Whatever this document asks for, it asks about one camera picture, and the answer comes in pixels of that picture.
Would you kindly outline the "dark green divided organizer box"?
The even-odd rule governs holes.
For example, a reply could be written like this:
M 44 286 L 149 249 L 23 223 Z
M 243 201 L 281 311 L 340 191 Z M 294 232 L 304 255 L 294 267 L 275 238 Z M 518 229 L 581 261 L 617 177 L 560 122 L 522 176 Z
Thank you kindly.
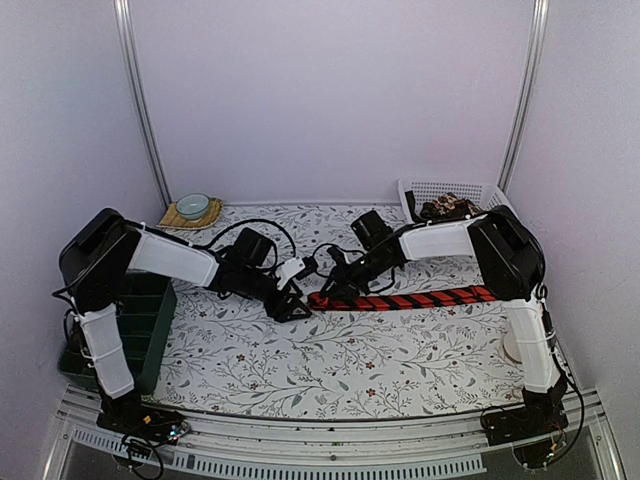
M 177 297 L 172 281 L 150 273 L 124 277 L 117 297 L 117 324 L 135 387 L 154 392 Z

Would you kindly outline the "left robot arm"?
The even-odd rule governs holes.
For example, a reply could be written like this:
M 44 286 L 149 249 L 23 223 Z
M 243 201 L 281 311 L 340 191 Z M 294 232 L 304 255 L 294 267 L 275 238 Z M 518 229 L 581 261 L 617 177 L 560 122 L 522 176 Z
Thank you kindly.
M 255 220 L 236 223 L 233 244 L 193 244 L 141 223 L 112 208 L 101 210 L 65 246 L 59 256 L 64 285 L 54 296 L 75 312 L 100 390 L 114 400 L 111 419 L 128 434 L 148 426 L 148 412 L 131 397 L 135 389 L 117 325 L 116 301 L 126 275 L 143 272 L 187 282 L 220 294 L 237 295 L 263 305 L 279 322 L 307 319 L 311 311 L 295 280 L 306 268 L 293 256 L 271 267 L 274 241 L 253 230 Z

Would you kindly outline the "white perforated plastic basket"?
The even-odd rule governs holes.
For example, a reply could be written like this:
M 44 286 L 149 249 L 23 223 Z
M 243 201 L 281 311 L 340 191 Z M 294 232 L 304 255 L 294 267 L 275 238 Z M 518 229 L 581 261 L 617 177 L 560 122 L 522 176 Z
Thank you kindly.
M 397 181 L 397 190 L 402 212 L 409 223 L 413 223 L 413 217 L 419 213 L 425 202 L 433 202 L 448 193 L 457 198 L 470 200 L 483 210 L 505 205 L 514 215 L 517 214 L 503 191 L 494 184 L 446 181 L 432 177 L 400 178 Z

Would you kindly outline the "brown patterned tie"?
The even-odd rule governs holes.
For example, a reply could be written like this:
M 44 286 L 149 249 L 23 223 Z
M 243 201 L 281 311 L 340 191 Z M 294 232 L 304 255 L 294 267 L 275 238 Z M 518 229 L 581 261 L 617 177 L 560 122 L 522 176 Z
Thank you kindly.
M 484 210 L 471 200 L 446 193 L 436 200 L 424 202 L 418 217 L 432 222 L 455 221 L 474 218 L 483 212 Z

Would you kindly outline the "white ceramic mug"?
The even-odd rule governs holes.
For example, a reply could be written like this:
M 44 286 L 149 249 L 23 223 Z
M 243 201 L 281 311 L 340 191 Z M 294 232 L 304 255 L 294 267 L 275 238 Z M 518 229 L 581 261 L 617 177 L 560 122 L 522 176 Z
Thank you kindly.
M 503 336 L 502 348 L 505 356 L 510 361 L 516 364 L 522 363 L 519 346 L 516 342 L 516 338 L 513 330 L 509 329 Z

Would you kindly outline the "aluminium frame post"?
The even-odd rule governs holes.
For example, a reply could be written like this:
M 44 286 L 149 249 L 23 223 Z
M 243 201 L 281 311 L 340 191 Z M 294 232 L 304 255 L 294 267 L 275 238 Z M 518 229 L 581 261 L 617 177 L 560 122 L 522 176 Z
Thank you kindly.
M 498 178 L 498 187 L 504 193 L 508 191 L 513 178 L 519 151 L 524 139 L 536 77 L 543 55 L 549 5 L 550 2 L 548 0 L 535 0 L 533 4 L 533 14 L 520 91 L 503 164 Z
M 126 76 L 129 82 L 143 144 L 150 164 L 152 179 L 162 204 L 165 208 L 168 208 L 172 203 L 172 198 L 145 97 L 142 72 L 136 49 L 131 5 L 127 0 L 115 0 L 113 7 Z

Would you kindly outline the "right aluminium frame post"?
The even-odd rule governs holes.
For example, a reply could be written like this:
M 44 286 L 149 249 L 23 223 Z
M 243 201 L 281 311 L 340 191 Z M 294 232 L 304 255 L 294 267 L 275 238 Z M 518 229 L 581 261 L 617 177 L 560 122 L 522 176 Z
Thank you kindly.
M 543 55 L 549 5 L 550 2 L 548 0 L 535 0 L 533 4 L 533 14 L 520 91 L 503 164 L 498 178 L 498 187 L 504 193 L 508 191 L 513 178 L 519 151 L 524 139 L 536 77 Z

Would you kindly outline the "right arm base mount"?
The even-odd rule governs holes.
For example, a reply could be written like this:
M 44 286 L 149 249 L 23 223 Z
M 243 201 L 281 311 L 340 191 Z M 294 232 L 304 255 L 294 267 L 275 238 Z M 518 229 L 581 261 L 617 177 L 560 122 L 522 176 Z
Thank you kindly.
M 577 395 L 580 405 L 577 431 L 571 439 L 568 438 L 567 433 L 568 417 L 561 402 L 551 414 L 544 414 L 542 408 L 538 406 L 522 406 L 516 409 L 495 406 L 484 409 L 479 417 L 489 445 L 503 445 L 547 435 L 546 440 L 513 447 L 513 457 L 525 471 L 529 472 L 547 470 L 557 464 L 574 448 L 585 424 L 584 396 L 576 389 L 575 384 L 569 383 L 569 386 L 572 393 Z

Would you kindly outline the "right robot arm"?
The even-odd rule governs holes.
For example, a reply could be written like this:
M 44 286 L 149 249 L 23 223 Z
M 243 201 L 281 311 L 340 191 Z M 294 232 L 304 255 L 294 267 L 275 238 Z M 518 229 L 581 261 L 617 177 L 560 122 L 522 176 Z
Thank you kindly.
M 337 249 L 335 266 L 320 291 L 308 297 L 317 311 L 398 311 L 501 301 L 524 369 L 523 407 L 517 427 L 537 436 L 552 424 L 567 381 L 554 358 L 555 330 L 545 306 L 546 263 L 536 238 L 500 205 L 476 217 L 413 223 L 392 230 L 375 211 L 351 225 L 364 254 L 349 262 Z M 411 261 L 475 258 L 482 282 L 425 293 L 374 295 L 370 283 Z

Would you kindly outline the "yellow woven coaster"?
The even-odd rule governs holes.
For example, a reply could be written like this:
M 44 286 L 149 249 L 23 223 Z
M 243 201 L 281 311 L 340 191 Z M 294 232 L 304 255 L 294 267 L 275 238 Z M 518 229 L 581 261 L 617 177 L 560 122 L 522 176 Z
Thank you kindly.
M 176 209 L 176 203 L 172 203 L 164 214 L 158 227 L 175 230 L 202 230 L 213 226 L 221 216 L 224 203 L 217 198 L 210 199 L 210 205 L 202 218 L 187 220 Z

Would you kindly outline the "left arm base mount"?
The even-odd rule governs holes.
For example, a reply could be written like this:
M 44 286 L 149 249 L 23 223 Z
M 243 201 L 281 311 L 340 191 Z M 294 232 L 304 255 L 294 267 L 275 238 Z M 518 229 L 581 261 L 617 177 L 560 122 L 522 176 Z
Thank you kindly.
M 141 460 L 150 460 L 158 467 L 154 479 L 159 479 L 165 467 L 159 449 L 175 446 L 191 432 L 191 425 L 181 413 L 145 406 L 136 390 L 118 398 L 100 392 L 100 413 L 96 424 L 122 435 L 120 443 L 130 469 L 140 479 L 144 479 L 139 471 Z

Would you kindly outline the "floral patterned table mat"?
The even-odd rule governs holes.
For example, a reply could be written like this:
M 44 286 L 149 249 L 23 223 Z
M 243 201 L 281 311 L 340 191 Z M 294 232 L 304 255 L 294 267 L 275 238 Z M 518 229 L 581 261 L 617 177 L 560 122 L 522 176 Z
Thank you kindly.
M 499 301 L 316 312 L 278 323 L 261 303 L 184 282 L 147 401 L 180 410 L 309 420 L 391 419 L 518 403 L 560 377 L 545 346 L 503 350 Z

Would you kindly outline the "slotted aluminium front rail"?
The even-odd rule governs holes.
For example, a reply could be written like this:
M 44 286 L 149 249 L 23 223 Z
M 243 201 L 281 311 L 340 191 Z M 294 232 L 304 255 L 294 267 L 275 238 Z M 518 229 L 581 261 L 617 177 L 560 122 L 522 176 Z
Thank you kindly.
M 599 407 L 562 458 L 531 469 L 526 448 L 492 446 L 473 414 L 404 421 L 308 423 L 194 415 L 178 445 L 159 449 L 167 479 L 628 479 Z

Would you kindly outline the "red black striped tie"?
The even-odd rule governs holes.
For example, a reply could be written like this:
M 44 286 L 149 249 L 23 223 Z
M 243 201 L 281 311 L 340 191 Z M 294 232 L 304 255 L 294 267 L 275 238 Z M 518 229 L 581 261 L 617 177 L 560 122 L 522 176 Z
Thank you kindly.
M 308 296 L 307 305 L 312 311 L 388 312 L 472 305 L 497 300 L 484 286 L 469 286 L 413 294 L 361 296 L 351 300 L 323 298 L 319 292 L 314 292 Z

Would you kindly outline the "left aluminium frame post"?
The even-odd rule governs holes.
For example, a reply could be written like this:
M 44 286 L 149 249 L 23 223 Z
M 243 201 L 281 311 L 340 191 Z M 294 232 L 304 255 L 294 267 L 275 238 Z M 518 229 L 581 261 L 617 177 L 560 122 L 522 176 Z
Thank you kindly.
M 136 49 L 131 5 L 127 0 L 115 0 L 113 7 L 126 76 L 129 82 L 143 144 L 150 164 L 152 179 L 162 204 L 165 208 L 168 208 L 172 203 L 172 198 L 145 97 L 142 72 Z

